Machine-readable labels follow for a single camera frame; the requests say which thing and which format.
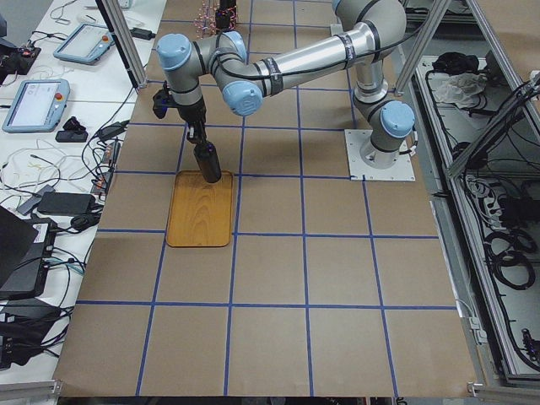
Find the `blue framed tablet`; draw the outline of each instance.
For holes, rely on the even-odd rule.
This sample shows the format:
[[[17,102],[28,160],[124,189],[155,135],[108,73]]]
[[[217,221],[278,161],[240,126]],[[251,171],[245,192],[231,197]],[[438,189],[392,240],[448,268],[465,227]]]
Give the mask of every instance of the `blue framed tablet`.
[[[60,60],[92,65],[114,44],[104,25],[81,24],[52,53]]]
[[[2,129],[5,132],[50,132],[60,122],[69,96],[69,83],[54,80],[25,80]]]

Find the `robotic arm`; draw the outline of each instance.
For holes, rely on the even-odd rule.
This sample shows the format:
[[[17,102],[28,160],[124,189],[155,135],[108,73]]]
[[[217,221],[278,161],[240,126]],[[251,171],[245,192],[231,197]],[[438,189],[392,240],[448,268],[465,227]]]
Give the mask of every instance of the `robotic arm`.
[[[252,64],[246,64],[244,41],[234,31],[193,42],[182,34],[159,40],[166,82],[154,96],[154,113],[163,118],[167,108],[178,110],[189,126],[187,139],[195,143],[206,181],[218,181],[221,172],[215,147],[206,139],[206,107],[199,83],[204,74],[213,75],[235,114],[249,116],[264,97],[355,66],[354,105],[373,127],[362,157],[381,169],[393,164],[411,132],[414,114],[400,101],[385,100],[388,83],[382,59],[405,33],[405,12],[397,0],[333,0],[332,7],[346,32]]]

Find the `tiled table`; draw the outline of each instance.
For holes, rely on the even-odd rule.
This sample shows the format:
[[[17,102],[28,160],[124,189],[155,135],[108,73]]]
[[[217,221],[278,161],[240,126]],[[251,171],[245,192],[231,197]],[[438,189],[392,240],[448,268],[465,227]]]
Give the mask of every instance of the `tiled table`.
[[[194,38],[198,4],[170,0],[158,37]],[[335,22],[330,2],[238,4],[252,61]],[[348,179],[343,129],[366,127],[354,79],[286,90],[242,119],[204,78],[208,138],[235,173],[234,234],[173,249],[175,173],[196,164],[176,112],[152,116],[155,52],[148,75],[57,369],[64,395],[466,395],[476,379],[418,166],[412,183]]]

